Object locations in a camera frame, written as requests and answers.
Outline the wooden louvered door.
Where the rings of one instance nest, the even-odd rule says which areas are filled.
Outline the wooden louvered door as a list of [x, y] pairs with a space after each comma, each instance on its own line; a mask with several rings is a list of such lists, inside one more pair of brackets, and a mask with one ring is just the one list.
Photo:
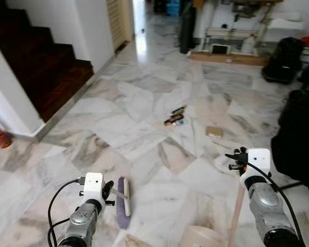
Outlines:
[[135, 38], [133, 0], [107, 0], [108, 23], [114, 51]]

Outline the white plastic jug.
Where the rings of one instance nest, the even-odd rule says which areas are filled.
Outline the white plastic jug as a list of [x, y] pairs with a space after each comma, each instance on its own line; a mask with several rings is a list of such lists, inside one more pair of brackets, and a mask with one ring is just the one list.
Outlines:
[[255, 35], [251, 34], [249, 37], [244, 39], [241, 51], [244, 54], [253, 55], [255, 54], [255, 45], [256, 45], [256, 37]]

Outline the cream long-handled dustpan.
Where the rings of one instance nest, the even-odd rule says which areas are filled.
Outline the cream long-handled dustpan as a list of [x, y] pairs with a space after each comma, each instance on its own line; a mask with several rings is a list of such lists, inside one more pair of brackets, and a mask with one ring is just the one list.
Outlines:
[[213, 229], [192, 225], [185, 229], [179, 247], [234, 247], [235, 235], [239, 224], [239, 217], [240, 212], [242, 211], [245, 193], [246, 189], [240, 186], [238, 188], [234, 213], [232, 215], [231, 226], [227, 238], [223, 237], [223, 235]]

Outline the black upright suitcase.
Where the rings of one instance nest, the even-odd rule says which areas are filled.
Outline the black upright suitcase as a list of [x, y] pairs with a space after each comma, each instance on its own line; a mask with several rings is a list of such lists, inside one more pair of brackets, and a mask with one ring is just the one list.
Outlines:
[[301, 53], [305, 43], [302, 40], [288, 37], [281, 39], [261, 70], [265, 81], [278, 84], [291, 84], [301, 69]]

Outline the dark wooden staircase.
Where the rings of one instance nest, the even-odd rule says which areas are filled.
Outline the dark wooden staircase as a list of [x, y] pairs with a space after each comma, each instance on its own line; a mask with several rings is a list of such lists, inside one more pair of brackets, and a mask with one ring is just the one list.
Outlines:
[[8, 8], [6, 0], [0, 0], [0, 52], [44, 122], [94, 74], [72, 45], [55, 43], [49, 28], [33, 26], [25, 10]]

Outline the tan cardboard box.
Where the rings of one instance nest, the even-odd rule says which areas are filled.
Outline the tan cardboard box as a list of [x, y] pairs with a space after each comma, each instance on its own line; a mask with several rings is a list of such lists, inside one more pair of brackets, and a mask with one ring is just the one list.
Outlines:
[[205, 129], [205, 134], [207, 136], [213, 137], [213, 138], [222, 138], [224, 131], [220, 127], [211, 127], [208, 126]]

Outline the purple-bristled broom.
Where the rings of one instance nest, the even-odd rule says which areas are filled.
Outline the purple-bristled broom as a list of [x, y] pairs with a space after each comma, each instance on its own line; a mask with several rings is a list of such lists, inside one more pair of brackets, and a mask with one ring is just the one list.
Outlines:
[[126, 177], [119, 177], [110, 193], [115, 195], [116, 220], [119, 228], [127, 229], [131, 221], [131, 192], [130, 184]]

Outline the white metal shelf rack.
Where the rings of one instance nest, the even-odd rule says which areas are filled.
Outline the white metal shelf rack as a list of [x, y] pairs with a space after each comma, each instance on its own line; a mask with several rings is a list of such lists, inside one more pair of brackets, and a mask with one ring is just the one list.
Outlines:
[[[227, 45], [227, 54], [237, 54], [242, 56], [250, 56], [244, 54], [241, 49], [242, 45], [237, 48], [230, 47], [233, 40], [244, 39], [251, 34], [256, 37], [255, 54], [252, 56], [258, 57], [258, 48], [262, 45], [263, 37], [267, 33], [267, 28], [271, 21], [272, 11], [274, 6], [282, 0], [219, 0], [220, 4], [228, 4], [231, 7], [232, 14], [230, 15], [231, 23], [225, 23], [224, 26], [213, 28], [211, 24], [207, 26], [202, 38], [202, 50], [211, 51], [211, 48], [205, 47], [207, 43], [212, 43], [212, 40], [223, 39], [225, 42], [222, 45]], [[256, 23], [251, 30], [240, 30], [235, 28], [237, 22], [241, 19], [254, 19]]]

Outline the long wooden plank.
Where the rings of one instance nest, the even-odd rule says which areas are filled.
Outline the long wooden plank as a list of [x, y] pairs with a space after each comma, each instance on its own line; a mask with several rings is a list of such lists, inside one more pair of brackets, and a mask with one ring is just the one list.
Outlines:
[[265, 66], [267, 57], [242, 56], [237, 54], [209, 54], [208, 52], [192, 52], [190, 59], [211, 63], [244, 64], [251, 66]]

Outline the blue crate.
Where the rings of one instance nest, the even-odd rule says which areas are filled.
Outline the blue crate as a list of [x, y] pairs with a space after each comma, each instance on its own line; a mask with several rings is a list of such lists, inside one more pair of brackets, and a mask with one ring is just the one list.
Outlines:
[[167, 0], [166, 16], [180, 16], [184, 0]]

